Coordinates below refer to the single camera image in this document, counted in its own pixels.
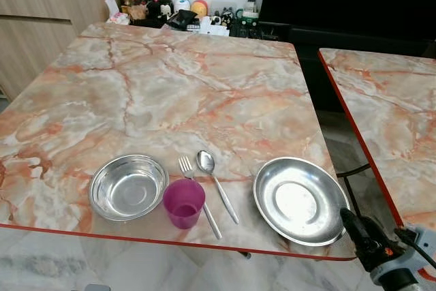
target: metal plate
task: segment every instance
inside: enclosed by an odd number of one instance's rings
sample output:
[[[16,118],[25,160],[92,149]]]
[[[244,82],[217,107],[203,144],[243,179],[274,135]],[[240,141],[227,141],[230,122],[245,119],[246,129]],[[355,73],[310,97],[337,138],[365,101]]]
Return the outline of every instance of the metal plate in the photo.
[[[339,210],[349,208],[341,186],[303,159],[276,158],[258,172],[255,202],[268,224],[302,245],[329,245],[345,232]]]
[[[104,218],[127,221],[155,208],[168,183],[168,172],[153,158],[125,155],[95,173],[89,187],[89,202]]]

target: wooden cabinet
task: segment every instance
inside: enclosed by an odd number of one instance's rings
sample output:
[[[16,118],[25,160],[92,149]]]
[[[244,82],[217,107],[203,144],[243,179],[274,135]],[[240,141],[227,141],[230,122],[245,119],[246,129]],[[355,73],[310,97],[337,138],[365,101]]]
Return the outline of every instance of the wooden cabinet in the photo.
[[[88,25],[104,0],[0,0],[0,89],[13,100]]]

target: spoon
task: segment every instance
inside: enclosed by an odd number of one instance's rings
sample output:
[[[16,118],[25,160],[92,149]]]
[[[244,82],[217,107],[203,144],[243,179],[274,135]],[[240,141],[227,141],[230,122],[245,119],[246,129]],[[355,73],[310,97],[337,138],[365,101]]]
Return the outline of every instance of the spoon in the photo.
[[[215,161],[213,160],[212,155],[205,150],[198,151],[198,153],[197,153],[197,165],[198,165],[198,168],[200,170],[202,170],[203,172],[205,172],[213,177],[213,179],[215,180],[215,184],[217,185],[219,194],[221,195],[221,199],[223,200],[224,206],[226,207],[227,211],[229,212],[230,217],[234,220],[234,222],[236,224],[239,224],[239,218],[236,215],[236,213],[233,209],[233,206],[230,203],[229,198],[227,197],[227,194],[225,194],[223,187],[221,186],[221,184],[219,184],[219,181],[217,180],[217,178],[213,174],[213,169],[215,168]]]

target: red table edge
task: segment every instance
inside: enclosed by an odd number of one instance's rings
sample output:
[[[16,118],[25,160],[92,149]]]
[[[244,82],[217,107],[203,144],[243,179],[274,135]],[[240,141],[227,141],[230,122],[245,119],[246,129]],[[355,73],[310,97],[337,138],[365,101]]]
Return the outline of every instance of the red table edge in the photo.
[[[26,230],[26,231],[32,231],[32,232],[43,232],[43,233],[52,233],[52,234],[85,236],[85,237],[97,238],[97,239],[133,241],[133,242],[143,242],[143,243],[156,243],[156,244],[162,244],[162,245],[181,245],[181,246],[186,246],[186,247],[219,249],[219,250],[228,250],[228,251],[241,251],[241,252],[250,252],[250,253],[264,254],[264,255],[307,258],[307,259],[315,259],[315,260],[330,260],[330,261],[336,261],[336,262],[347,262],[347,261],[356,259],[355,256],[354,257],[328,257],[328,256],[314,256],[314,255],[305,255],[305,254],[291,254],[291,253],[278,252],[278,251],[266,251],[266,250],[264,251],[264,250],[258,250],[258,249],[235,248],[235,247],[226,247],[226,246],[220,246],[220,245],[203,245],[200,243],[160,241],[160,240],[153,240],[153,239],[131,238],[128,236],[115,236],[115,235],[106,235],[106,234],[61,231],[61,230],[51,230],[51,229],[47,229],[47,228],[31,228],[28,226],[18,226],[18,225],[8,225],[8,224],[0,224],[0,228],[11,228],[11,229],[15,229],[15,230]]]
[[[368,159],[369,165],[371,166],[371,168],[374,172],[375,180],[377,181],[378,185],[380,186],[381,191],[383,192],[383,195],[384,195],[386,201],[388,202],[388,206],[390,208],[392,215],[394,216],[394,219],[395,219],[397,226],[403,226],[403,220],[401,219],[401,216],[395,207],[395,203],[389,194],[388,188],[386,187],[386,185],[383,182],[382,176],[381,176],[377,166],[375,165],[374,159],[372,158],[372,156],[368,150],[368,147],[366,146],[366,144],[363,140],[362,134],[360,133],[356,123],[353,120],[353,116],[351,115],[350,111],[348,110],[347,104],[345,103],[345,100],[343,99],[341,92],[339,91],[339,88],[336,84],[336,81],[334,81],[333,75],[330,72],[328,64],[324,60],[320,49],[318,50],[318,57],[320,58],[321,63],[324,66],[324,69],[326,70],[328,79],[330,80],[330,83],[333,86],[334,92],[336,93],[337,97],[339,98],[339,101],[342,105],[342,108],[345,111],[345,115],[347,116],[348,121],[351,123],[352,128],[354,130],[354,133],[357,136],[357,139],[359,140],[360,146],[362,147],[362,150]]]

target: cabinet door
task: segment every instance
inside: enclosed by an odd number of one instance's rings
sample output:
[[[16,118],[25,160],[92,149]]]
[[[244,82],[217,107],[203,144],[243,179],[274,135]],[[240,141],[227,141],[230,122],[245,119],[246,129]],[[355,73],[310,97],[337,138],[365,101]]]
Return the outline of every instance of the cabinet door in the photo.
[[[75,37],[70,22],[0,16],[0,85],[7,97],[19,95]]]

